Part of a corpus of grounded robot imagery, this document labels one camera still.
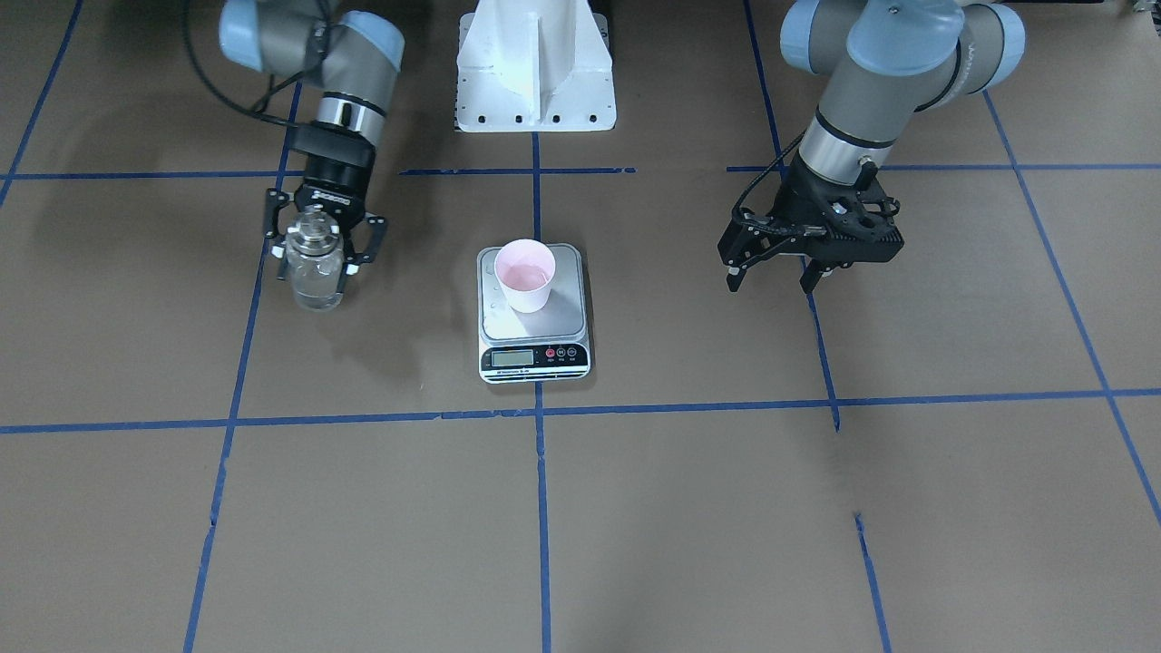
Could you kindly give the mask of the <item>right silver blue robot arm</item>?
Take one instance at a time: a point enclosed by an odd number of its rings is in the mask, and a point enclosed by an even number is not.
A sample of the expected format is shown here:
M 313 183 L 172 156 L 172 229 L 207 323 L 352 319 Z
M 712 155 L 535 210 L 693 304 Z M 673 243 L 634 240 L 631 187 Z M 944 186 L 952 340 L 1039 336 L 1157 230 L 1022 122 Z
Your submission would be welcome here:
M 348 278 L 373 263 L 385 218 L 366 211 L 404 37 L 377 14 L 332 21 L 332 1 L 228 1 L 219 49 L 229 60 L 322 91 L 311 122 L 288 128 L 304 156 L 297 191 L 266 191 L 264 236 L 302 308 L 336 308 Z

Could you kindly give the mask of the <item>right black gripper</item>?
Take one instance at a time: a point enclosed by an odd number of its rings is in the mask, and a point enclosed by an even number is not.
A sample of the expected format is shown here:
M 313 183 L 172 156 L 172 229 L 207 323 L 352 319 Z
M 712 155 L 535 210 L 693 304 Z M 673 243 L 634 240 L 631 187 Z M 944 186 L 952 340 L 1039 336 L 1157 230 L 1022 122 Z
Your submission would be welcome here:
M 360 132 L 330 123 L 294 124 L 290 149 L 307 156 L 303 181 L 294 193 L 295 206 L 300 210 L 320 206 L 338 227 L 349 228 L 341 229 L 341 293 L 346 293 L 351 278 L 375 261 L 388 234 L 388 218 L 366 214 L 376 149 Z M 279 214 L 289 206 L 289 193 L 265 191 L 264 239 L 279 264 L 286 264 L 286 236 L 279 228 Z

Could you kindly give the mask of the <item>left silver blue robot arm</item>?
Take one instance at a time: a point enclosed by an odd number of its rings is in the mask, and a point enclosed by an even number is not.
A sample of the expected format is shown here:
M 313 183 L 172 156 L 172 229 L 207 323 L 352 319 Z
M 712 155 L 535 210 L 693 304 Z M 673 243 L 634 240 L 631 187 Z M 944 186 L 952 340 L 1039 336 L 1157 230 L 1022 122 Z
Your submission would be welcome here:
M 770 210 L 731 209 L 717 241 L 728 288 L 737 292 L 749 270 L 776 256 L 805 257 L 805 293 L 834 270 L 892 260 L 904 244 L 899 202 L 878 174 L 907 123 L 1003 82 L 1025 46 L 1019 14 L 990 1 L 793 3 L 783 57 L 829 82 L 779 156 L 788 167 Z

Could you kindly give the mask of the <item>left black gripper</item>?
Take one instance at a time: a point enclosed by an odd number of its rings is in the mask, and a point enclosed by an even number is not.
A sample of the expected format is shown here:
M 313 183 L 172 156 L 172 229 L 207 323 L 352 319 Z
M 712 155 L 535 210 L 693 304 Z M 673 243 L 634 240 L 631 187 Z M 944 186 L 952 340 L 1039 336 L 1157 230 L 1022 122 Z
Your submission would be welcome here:
M 755 265 L 767 261 L 779 254 L 805 257 L 805 268 L 799 284 L 805 293 L 813 293 L 822 278 L 829 277 L 834 270 L 843 270 L 844 263 L 824 261 L 808 256 L 810 241 L 820 239 L 825 234 L 817 207 L 812 200 L 810 187 L 816 181 L 828 181 L 816 175 L 803 162 L 792 162 L 789 170 L 781 178 L 776 201 L 767 211 L 755 211 L 744 202 L 751 191 L 771 172 L 776 172 L 778 162 L 770 165 L 758 177 L 747 185 L 730 210 L 729 222 L 721 239 L 717 241 L 717 254 L 727 266 L 727 286 L 730 293 L 737 293 Z M 854 185 L 861 187 L 863 175 L 858 175 Z

